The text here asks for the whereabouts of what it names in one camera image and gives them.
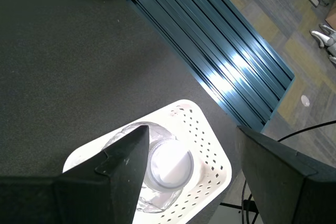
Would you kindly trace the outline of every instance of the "perforated basket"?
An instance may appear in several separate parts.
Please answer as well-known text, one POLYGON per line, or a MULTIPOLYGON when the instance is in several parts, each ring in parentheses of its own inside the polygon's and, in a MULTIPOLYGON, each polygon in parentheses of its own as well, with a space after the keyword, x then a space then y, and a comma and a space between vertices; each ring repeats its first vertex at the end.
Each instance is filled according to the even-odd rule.
MULTIPOLYGON (((202 110, 192 101, 174 102, 132 123, 143 121, 157 123, 180 141, 185 141, 200 164, 201 170, 194 172, 201 171, 202 174, 201 177, 193 176, 176 202, 165 212, 149 214, 136 211, 133 224, 187 223, 228 186, 232 176, 231 164, 202 110)), ((66 160, 63 172, 96 155, 125 126, 76 149, 66 160)))

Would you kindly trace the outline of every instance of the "black cable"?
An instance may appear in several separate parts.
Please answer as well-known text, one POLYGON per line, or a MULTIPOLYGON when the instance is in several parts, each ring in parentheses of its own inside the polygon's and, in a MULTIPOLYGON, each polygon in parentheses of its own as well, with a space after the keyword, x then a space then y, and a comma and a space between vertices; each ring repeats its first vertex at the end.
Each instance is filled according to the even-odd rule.
POLYGON ((246 185, 247 185, 247 182, 246 182, 246 180, 245 180, 245 182, 244 182, 244 186, 243 186, 243 192, 242 192, 242 194, 241 194, 241 203, 242 203, 242 213, 241 213, 241 222, 242 222, 242 224, 244 224, 244 195, 245 195, 245 188, 246 188, 246 185))
POLYGON ((250 204, 251 204, 252 194, 248 197, 247 205, 246 205, 246 223, 250 224, 250 217, 248 215, 248 211, 250 210, 250 204))
MULTIPOLYGON (((315 126, 312 126, 312 127, 308 127, 308 128, 305 128, 305 129, 302 129, 300 131, 296 131, 294 133, 291 133, 281 139, 278 140, 278 142, 282 142, 283 140, 285 139, 288 139, 292 136, 295 136, 297 134, 300 134, 302 132, 305 132, 305 131, 309 131, 309 130, 313 130, 313 129, 316 129, 316 128, 319 128, 319 127, 323 127, 323 126, 327 126, 327 125, 331 125, 331 124, 335 124, 336 123, 336 120, 334 121, 330 121, 330 122, 327 122, 327 123, 320 123, 320 124, 317 124, 315 126)), ((244 203, 244 194, 245 194, 245 188, 246 188, 246 184, 247 184, 247 181, 245 180, 245 183, 244 183, 244 187, 243 187, 243 193, 242 193, 242 196, 241 196, 241 203, 242 203, 242 213, 243 213, 243 217, 242 217, 242 224, 244 224, 244 207, 243 207, 243 203, 244 203)), ((251 201, 251 198, 252 198, 252 194, 250 194, 250 196, 248 197, 248 207, 249 207, 249 204, 250 204, 250 201, 251 201)), ((246 222, 247 224, 249 224, 249 220, 248 220, 248 207, 246 209, 246 222)), ((257 219, 257 214, 255 215, 253 221, 252 221, 252 224, 254 224, 255 222, 255 219, 257 219)))
POLYGON ((253 218, 253 221, 252 221, 251 224, 256 223, 256 220, 257 220, 257 218, 258 218, 258 214, 259 214, 259 213, 256 213, 256 215, 254 215, 254 218, 253 218))
POLYGON ((302 132, 305 132, 305 131, 309 131, 309 130, 313 130, 313 129, 316 129, 316 128, 319 128, 319 127, 323 127, 323 126, 327 126, 327 125, 334 124, 334 123, 336 123, 336 120, 330 121, 330 122, 327 122, 327 123, 321 123, 321 124, 318 124, 318 125, 315 125, 315 126, 312 126, 312 127, 305 128, 305 129, 300 130, 300 131, 296 131, 296 132, 294 132, 292 134, 289 134, 288 136, 285 136, 282 139, 278 140, 278 142, 282 142, 283 140, 285 140, 285 139, 287 139, 287 138, 289 138, 291 136, 295 136, 295 135, 297 135, 299 133, 302 133, 302 132))

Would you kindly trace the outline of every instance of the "white basket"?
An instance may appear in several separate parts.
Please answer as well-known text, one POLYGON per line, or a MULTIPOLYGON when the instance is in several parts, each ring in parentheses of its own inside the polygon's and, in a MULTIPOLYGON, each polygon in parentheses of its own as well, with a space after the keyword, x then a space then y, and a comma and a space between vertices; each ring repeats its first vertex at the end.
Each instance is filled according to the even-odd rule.
MULTIPOLYGON (((180 141, 185 141, 192 154, 201 161, 203 176, 196 183, 191 179, 176 202, 165 212, 147 214, 136 211, 133 224, 187 223, 229 185, 231 164, 202 110, 192 101, 174 102, 132 123, 143 121, 157 123, 180 141)), ((76 149, 66 160, 63 172, 96 155, 125 126, 76 149)))

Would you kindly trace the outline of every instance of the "black tabletop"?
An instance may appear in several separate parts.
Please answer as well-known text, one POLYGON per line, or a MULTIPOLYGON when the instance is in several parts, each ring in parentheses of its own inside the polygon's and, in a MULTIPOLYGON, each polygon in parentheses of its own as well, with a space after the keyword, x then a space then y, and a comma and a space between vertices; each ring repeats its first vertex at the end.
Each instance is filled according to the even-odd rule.
MULTIPOLYGON (((125 0, 0 0, 0 174, 56 175, 76 148, 180 99, 233 169, 235 124, 125 0)), ((206 223, 223 195, 192 223, 206 223)))

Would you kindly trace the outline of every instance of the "black table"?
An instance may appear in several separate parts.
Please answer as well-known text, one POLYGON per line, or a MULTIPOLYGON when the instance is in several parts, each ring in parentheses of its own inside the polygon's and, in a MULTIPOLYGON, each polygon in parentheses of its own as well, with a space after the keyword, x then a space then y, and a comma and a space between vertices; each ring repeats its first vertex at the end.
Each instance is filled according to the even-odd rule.
MULTIPOLYGON (((189 99, 236 177, 236 125, 125 0, 0 4, 1 175, 59 174, 76 148, 189 99)), ((224 193, 191 223, 207 223, 224 193)))

